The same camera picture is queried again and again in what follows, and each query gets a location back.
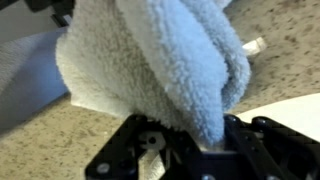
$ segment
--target white towel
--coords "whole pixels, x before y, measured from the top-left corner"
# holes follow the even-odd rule
[[[77,0],[56,52],[72,104],[145,114],[207,147],[221,141],[250,67],[222,11],[228,1],[217,2]]]

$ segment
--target granite countertop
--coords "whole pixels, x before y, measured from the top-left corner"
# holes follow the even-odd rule
[[[320,3],[317,0],[236,0],[227,10],[244,42],[263,37],[268,49],[250,59],[253,76],[232,110],[320,92]],[[122,123],[52,103],[0,140],[0,179],[83,179],[83,168]]]

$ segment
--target towel fold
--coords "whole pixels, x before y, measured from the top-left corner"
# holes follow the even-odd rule
[[[144,114],[215,145],[250,77],[226,2],[77,0],[56,51],[72,104]]]

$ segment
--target metal screw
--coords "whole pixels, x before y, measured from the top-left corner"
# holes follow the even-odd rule
[[[280,179],[276,176],[268,176],[266,180],[280,180]]]
[[[108,163],[102,163],[97,167],[97,172],[99,174],[106,174],[110,170],[110,165]]]
[[[214,178],[211,174],[205,174],[205,175],[202,175],[201,180],[216,180],[216,178]]]

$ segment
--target terry cloth towel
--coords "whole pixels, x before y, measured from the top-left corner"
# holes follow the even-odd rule
[[[224,6],[77,0],[56,51],[72,104],[119,118],[144,114],[187,130],[206,147],[220,142],[223,113],[240,100],[250,76]]]

